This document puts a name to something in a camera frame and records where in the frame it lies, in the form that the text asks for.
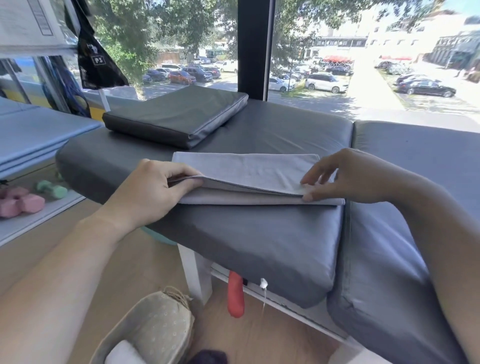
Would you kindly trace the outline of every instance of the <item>fabric storage basket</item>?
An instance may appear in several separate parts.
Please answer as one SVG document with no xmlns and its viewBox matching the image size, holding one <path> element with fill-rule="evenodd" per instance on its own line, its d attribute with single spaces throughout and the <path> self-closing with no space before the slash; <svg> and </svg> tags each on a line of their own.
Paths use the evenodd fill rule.
<svg viewBox="0 0 480 364">
<path fill-rule="evenodd" d="M 184 361 L 194 317 L 187 298 L 165 289 L 142 298 L 101 341 L 90 364 L 104 364 L 110 351 L 127 340 L 147 364 Z"/>
</svg>

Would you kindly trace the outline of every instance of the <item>fingernail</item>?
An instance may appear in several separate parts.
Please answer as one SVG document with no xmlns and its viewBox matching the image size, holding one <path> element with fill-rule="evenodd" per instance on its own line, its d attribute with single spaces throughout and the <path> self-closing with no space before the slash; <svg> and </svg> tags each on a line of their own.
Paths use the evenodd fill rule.
<svg viewBox="0 0 480 364">
<path fill-rule="evenodd" d="M 302 200 L 305 202 L 312 202 L 313 201 L 313 196 L 312 194 L 304 194 L 302 197 Z"/>
</svg>

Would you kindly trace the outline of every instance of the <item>red lever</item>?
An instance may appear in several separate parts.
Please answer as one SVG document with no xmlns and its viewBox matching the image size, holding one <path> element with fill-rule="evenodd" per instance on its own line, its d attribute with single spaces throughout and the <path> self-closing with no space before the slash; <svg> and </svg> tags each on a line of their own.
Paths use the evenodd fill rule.
<svg viewBox="0 0 480 364">
<path fill-rule="evenodd" d="M 230 315 L 234 318 L 242 317 L 245 312 L 243 278 L 232 270 L 228 276 L 227 301 L 228 312 L 230 312 Z"/>
</svg>

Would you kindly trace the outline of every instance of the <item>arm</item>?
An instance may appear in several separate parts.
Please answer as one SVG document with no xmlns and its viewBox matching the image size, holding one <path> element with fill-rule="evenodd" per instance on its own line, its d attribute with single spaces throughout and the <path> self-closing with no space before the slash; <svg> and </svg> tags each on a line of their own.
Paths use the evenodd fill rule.
<svg viewBox="0 0 480 364">
<path fill-rule="evenodd" d="M 169 188 L 167 178 L 195 174 L 181 163 L 142 160 L 96 213 L 0 297 L 2 363 L 66 363 L 118 241 L 165 216 L 201 184 L 187 179 Z"/>
<path fill-rule="evenodd" d="M 337 170 L 337 178 L 327 183 Z M 442 310 L 467 357 L 480 364 L 480 227 L 441 186 L 370 154 L 343 149 L 301 183 L 320 185 L 305 201 L 387 201 L 402 213 L 427 264 Z"/>
</svg>

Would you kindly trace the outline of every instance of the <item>red car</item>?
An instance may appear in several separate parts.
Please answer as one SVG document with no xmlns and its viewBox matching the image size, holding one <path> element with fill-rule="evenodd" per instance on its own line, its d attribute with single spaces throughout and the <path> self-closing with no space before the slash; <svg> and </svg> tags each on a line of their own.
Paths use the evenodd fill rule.
<svg viewBox="0 0 480 364">
<path fill-rule="evenodd" d="M 190 85 L 197 82 L 195 77 L 190 76 L 185 71 L 172 71 L 168 74 L 168 78 L 172 84 Z"/>
</svg>

